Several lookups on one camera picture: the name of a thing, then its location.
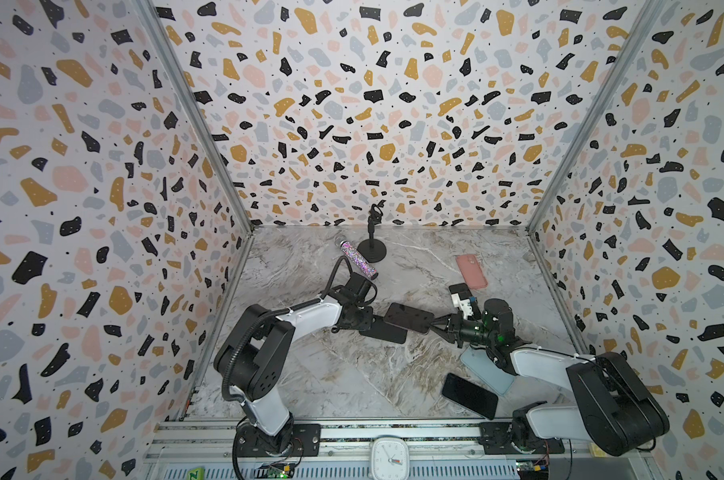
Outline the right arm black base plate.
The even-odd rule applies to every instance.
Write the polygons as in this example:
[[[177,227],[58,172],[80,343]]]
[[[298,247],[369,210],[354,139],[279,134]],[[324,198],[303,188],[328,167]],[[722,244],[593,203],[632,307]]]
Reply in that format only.
[[[564,454],[561,440],[541,439],[519,421],[493,421],[479,424],[479,444],[487,455]]]

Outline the black screen pink phone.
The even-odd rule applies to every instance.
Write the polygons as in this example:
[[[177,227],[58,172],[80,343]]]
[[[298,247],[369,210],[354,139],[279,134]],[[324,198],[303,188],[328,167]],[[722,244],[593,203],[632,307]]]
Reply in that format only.
[[[435,315],[415,307],[392,303],[383,316],[383,321],[397,328],[427,334],[435,321]]]

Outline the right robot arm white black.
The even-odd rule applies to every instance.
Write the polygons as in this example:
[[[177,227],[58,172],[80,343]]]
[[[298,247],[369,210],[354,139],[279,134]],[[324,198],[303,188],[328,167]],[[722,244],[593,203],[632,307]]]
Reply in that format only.
[[[504,300],[491,298],[478,308],[474,300],[460,299],[454,313],[430,328],[449,343],[479,348],[509,375],[571,392],[571,405],[534,402],[514,411],[506,436],[520,452],[533,452],[550,439],[581,440],[618,457],[653,449],[670,430],[667,414],[622,355],[567,354],[526,341]]]

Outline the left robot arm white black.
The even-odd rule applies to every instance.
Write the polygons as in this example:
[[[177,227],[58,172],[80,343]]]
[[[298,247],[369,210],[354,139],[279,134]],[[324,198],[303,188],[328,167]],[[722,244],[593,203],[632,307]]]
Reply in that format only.
[[[318,296],[292,307],[247,307],[214,359],[223,399],[239,404],[266,437],[288,435],[294,417],[278,384],[292,344],[323,329],[369,330],[377,293],[371,280],[353,273],[345,284],[327,284]]]

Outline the black phone case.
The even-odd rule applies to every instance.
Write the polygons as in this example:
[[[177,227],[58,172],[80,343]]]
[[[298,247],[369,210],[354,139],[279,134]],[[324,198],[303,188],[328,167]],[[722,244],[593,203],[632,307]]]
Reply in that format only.
[[[401,345],[406,342],[408,331],[386,323],[380,316],[375,316],[372,326],[368,330],[360,331],[360,334],[367,338]]]

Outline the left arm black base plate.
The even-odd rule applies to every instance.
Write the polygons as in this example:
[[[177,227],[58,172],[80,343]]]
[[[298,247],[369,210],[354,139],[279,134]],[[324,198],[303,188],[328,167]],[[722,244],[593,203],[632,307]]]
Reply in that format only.
[[[237,429],[235,452],[238,458],[317,457],[321,436],[319,423],[287,423],[275,436],[245,423]]]

